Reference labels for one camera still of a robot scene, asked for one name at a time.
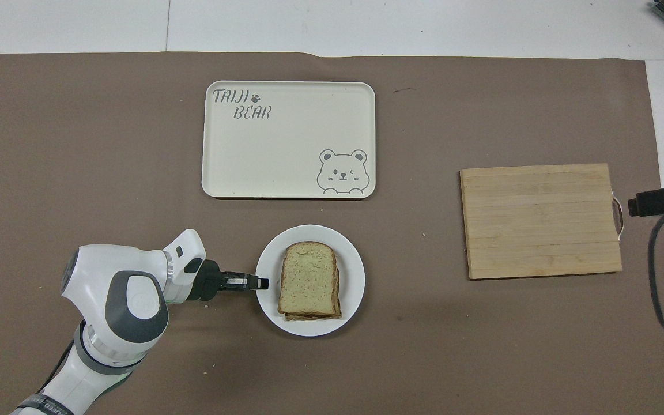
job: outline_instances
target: white table surface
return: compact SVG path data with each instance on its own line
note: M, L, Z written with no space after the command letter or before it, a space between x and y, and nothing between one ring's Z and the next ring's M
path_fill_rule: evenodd
M664 21L650 5L649 0L0 0L0 53L641 59L647 61L664 186Z

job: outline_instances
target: cartoon bear face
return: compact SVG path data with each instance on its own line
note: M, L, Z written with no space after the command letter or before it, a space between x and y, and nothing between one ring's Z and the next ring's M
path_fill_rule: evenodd
M316 177L316 183L325 194L363 194L363 189L371 183L371 177L365 171L367 155L363 150L351 154L335 154L324 150L319 155L322 169Z

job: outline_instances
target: slice of bread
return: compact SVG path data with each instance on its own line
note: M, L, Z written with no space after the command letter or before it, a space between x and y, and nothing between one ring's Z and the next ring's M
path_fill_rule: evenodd
M339 271L332 248L298 242L286 249L278 312L287 320L339 318Z

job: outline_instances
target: wooden cutting board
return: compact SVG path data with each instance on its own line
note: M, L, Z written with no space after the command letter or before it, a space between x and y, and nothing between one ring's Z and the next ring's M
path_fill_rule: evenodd
M621 270L606 164L461 171L471 279Z

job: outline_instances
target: brown paper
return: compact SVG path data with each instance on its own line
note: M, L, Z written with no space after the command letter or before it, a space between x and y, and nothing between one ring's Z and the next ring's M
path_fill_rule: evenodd
M376 192L208 197L203 98L221 79L370 84ZM621 273L469 281L458 184L464 168L608 163L624 202L659 187L653 131L641 61L0 55L0 413L37 391L81 320L59 292L76 247L159 249L194 228L223 270L254 271L298 224L361 254L347 325L292 336L251 292L175 305L89 413L664 413L654 219L627 220ZM664 240L658 280L664 304Z

